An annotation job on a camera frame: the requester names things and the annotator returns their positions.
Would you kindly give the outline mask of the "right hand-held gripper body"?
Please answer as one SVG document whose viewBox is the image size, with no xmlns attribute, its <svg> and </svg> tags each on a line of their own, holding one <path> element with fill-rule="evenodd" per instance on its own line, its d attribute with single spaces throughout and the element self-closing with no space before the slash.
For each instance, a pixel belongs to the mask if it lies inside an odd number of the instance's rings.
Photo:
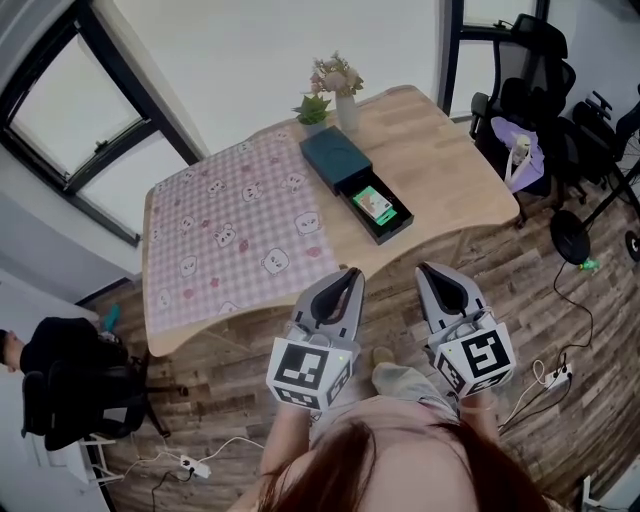
<svg viewBox="0 0 640 512">
<path fill-rule="evenodd" d="M 432 334 L 426 347 L 457 399 L 505 383 L 516 367 L 506 325 L 496 321 L 490 308 Z"/>
</svg>

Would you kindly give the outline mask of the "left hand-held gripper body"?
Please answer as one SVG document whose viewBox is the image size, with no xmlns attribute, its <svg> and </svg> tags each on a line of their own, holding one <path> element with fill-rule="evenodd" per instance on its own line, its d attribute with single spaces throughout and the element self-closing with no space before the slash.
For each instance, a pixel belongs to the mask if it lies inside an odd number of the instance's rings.
<svg viewBox="0 0 640 512">
<path fill-rule="evenodd" d="M 354 373 L 360 345 L 290 323 L 274 339 L 266 384 L 281 403 L 325 412 Z"/>
</svg>

